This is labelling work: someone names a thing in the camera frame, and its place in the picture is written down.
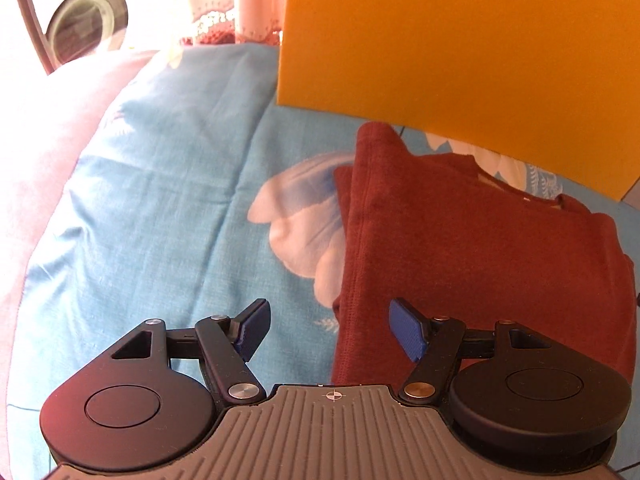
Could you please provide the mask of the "dark red knit sweater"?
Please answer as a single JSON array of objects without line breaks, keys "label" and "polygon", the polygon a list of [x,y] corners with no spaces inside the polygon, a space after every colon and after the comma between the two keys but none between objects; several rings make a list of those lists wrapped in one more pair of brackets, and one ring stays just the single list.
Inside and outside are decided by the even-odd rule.
[{"label": "dark red knit sweater", "polygon": [[512,188],[470,155],[413,155],[380,122],[359,128],[355,160],[334,180],[346,238],[337,385],[406,380],[395,298],[480,330],[512,320],[634,374],[634,265],[607,214]]}]

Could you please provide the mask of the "light blue floral bedsheet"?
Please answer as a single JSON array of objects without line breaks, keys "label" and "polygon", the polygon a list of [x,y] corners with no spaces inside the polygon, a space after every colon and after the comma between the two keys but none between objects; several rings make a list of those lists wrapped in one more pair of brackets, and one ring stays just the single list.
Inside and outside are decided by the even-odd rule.
[{"label": "light blue floral bedsheet", "polygon": [[[6,385],[17,479],[634,479],[639,215],[508,156],[391,126],[416,156],[472,156],[531,196],[610,216],[634,265],[631,378],[512,320],[466,325],[436,405],[332,379],[346,238],[335,171],[362,120],[276,101],[263,46],[158,54],[108,107],[30,258]],[[254,300],[259,403],[217,406],[195,324]]]}]

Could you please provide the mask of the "pink pillow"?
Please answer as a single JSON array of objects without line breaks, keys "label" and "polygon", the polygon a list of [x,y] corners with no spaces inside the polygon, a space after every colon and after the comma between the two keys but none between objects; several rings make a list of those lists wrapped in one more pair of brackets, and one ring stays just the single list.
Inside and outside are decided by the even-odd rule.
[{"label": "pink pillow", "polygon": [[1,388],[6,388],[27,263],[103,115],[156,55],[94,54],[1,105]]}]

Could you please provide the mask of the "orange storage box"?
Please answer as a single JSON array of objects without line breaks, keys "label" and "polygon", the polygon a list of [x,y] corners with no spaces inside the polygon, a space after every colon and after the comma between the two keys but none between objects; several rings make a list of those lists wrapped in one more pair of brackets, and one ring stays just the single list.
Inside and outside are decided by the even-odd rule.
[{"label": "orange storage box", "polygon": [[639,0],[288,0],[278,101],[468,142],[619,200],[639,179]]}]

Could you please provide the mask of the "pink lace curtain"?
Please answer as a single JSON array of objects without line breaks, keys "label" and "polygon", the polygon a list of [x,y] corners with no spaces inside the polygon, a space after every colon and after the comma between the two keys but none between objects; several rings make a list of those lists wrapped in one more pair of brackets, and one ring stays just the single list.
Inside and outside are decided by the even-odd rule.
[{"label": "pink lace curtain", "polygon": [[286,0],[189,0],[188,44],[281,43]]}]

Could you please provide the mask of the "white washing machine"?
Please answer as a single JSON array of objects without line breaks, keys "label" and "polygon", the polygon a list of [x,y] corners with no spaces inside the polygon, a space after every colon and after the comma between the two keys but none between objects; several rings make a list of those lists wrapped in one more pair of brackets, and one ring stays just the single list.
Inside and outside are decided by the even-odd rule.
[{"label": "white washing machine", "polygon": [[116,50],[160,50],[190,23],[189,0],[32,0],[57,66]]}]

